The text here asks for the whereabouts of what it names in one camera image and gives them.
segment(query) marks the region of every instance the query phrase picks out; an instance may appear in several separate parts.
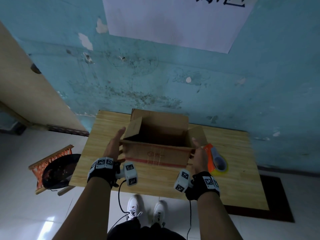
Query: black pants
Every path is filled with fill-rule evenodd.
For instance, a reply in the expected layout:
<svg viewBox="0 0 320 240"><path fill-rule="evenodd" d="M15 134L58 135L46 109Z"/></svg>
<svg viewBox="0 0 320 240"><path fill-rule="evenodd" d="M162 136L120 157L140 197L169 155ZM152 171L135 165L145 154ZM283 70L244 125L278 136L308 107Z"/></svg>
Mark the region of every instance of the black pants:
<svg viewBox="0 0 320 240"><path fill-rule="evenodd" d="M177 239L185 240L180 234L161 227L158 223L154 223L151 227L144 226L141 228L138 218L123 222L112 228L107 236L107 240L144 240L144 239Z"/></svg>

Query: hand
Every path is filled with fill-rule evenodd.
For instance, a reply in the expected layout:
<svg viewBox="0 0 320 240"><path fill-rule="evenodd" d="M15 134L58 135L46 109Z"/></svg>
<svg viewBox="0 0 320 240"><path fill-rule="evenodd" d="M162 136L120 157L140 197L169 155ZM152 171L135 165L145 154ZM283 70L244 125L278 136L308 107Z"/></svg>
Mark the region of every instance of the hand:
<svg viewBox="0 0 320 240"><path fill-rule="evenodd" d="M108 145L106 146L106 150L103 153L103 157L110 157L113 158L113 161L116 162L124 162L125 159L118 160L118 156L122 154L122 150L119 150L119 146L122 145L120 142L120 138L125 133L126 128L122 127L118 132L115 134L115 136L110 140Z"/></svg>
<svg viewBox="0 0 320 240"><path fill-rule="evenodd" d="M192 138L193 144L196 146L194 157L193 157L193 174L198 174L203 171L208 172L208 155L206 151L201 148L199 142Z"/></svg>

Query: tiled floor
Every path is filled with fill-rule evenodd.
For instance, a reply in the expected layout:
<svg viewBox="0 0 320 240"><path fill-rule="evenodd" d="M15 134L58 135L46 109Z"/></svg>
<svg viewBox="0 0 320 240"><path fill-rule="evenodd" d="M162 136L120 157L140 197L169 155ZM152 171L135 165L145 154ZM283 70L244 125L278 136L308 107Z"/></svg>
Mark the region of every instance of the tiled floor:
<svg viewBox="0 0 320 240"><path fill-rule="evenodd" d="M36 178L28 166L51 153L73 144L73 153L81 153L87 137L49 131L26 130L22 136L0 134L0 239L50 240L69 214L83 191L76 187L59 197L46 190L35 195ZM231 218L244 239L318 239L320 234L320 180L294 175L282 179L296 224L263 219ZM126 209L130 193L120 193ZM189 230L188 201L160 198L166 203L166 227L186 237ZM142 195L142 226L150 225L159 197ZM192 202L192 227L189 239L200 239L197 204ZM118 194L112 191L108 229L124 214Z"/></svg>

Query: open cardboard box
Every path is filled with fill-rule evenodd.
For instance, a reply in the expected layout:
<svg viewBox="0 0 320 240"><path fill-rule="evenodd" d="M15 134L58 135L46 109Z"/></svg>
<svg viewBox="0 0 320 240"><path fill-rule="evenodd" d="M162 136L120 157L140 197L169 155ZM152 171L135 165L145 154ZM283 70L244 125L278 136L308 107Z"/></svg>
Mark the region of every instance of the open cardboard box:
<svg viewBox="0 0 320 240"><path fill-rule="evenodd" d="M195 146L208 144L201 126L188 129L189 118L181 114L132 109L123 137L124 157L129 161L185 168Z"/></svg>

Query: shoe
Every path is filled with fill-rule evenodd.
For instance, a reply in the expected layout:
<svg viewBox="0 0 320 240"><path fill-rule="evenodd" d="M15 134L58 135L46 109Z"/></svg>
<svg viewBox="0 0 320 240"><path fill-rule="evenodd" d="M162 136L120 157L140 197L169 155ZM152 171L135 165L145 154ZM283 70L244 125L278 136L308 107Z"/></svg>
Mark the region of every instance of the shoe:
<svg viewBox="0 0 320 240"><path fill-rule="evenodd" d="M165 226L165 206L162 201L159 201L153 211L152 224L159 223L161 227Z"/></svg>
<svg viewBox="0 0 320 240"><path fill-rule="evenodd" d="M129 214L127 215L127 221L132 220L134 217L141 216L142 212L139 212L138 197L136 194L129 199L127 212L129 212Z"/></svg>

